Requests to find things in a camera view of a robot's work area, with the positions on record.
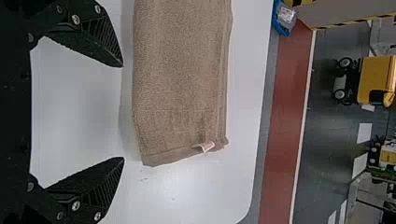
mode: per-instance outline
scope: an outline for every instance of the white table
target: white table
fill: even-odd
[[[40,40],[32,52],[31,172],[47,187],[100,161],[123,156],[119,190],[101,223],[237,223],[251,201],[272,0],[233,0],[231,144],[157,168],[139,161],[132,128],[134,1],[100,2],[120,37],[125,67],[110,68],[47,38]]]

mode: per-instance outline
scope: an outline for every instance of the bolt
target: bolt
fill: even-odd
[[[80,206],[81,206],[81,203],[79,201],[75,201],[72,205],[73,212],[76,212]]]
[[[28,40],[29,40],[29,43],[32,43],[33,41],[35,41],[35,37],[32,35],[32,34],[27,34],[27,36],[28,36]]]
[[[32,191],[35,188],[35,184],[32,182],[27,183],[27,192]]]
[[[59,14],[63,14],[64,13],[64,9],[61,6],[56,6],[56,10],[58,11]]]
[[[96,11],[97,14],[101,14],[102,8],[99,5],[96,5],[95,6],[95,11]]]
[[[58,215],[56,215],[57,220],[62,220],[62,218],[64,218],[64,212],[60,212]]]
[[[94,219],[95,221],[99,221],[101,217],[102,217],[102,213],[97,212],[97,213],[95,214],[95,217],[94,217],[93,219]]]
[[[73,15],[72,21],[75,25],[79,25],[79,23],[81,22],[78,15]]]

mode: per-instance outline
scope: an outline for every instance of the towel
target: towel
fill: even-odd
[[[143,164],[228,144],[232,23],[231,0],[135,0],[133,116]]]

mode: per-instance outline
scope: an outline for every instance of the red floor stripe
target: red floor stripe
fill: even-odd
[[[279,38],[261,224],[289,223],[312,34],[297,21],[289,38]]]

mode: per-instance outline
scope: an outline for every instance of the floor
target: floor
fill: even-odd
[[[388,109],[377,107],[372,112],[359,105],[343,106],[331,96],[334,59],[368,56],[369,37],[370,27],[366,22],[317,32],[294,207],[295,224],[326,223],[334,212],[338,223],[354,160],[366,150],[364,143],[357,144],[361,124],[372,124],[372,135],[387,133]]]
[[[353,197],[367,203],[379,207],[384,205],[384,200],[381,197],[387,197],[387,183],[373,184],[370,174],[364,174],[352,185],[353,187],[349,189],[349,198],[354,195]],[[383,212],[367,204],[356,202],[354,208],[346,216],[348,224],[377,224],[380,223]]]
[[[271,33],[253,200],[240,223],[289,223],[311,41],[301,22],[290,38]]]
[[[293,32],[290,39],[271,33],[253,199],[241,224],[290,223],[311,40],[300,23]],[[344,223],[354,160],[366,149],[361,127],[372,126],[363,142],[395,133],[396,113],[332,99],[335,60],[368,56],[369,37],[366,22],[317,31],[292,223]]]

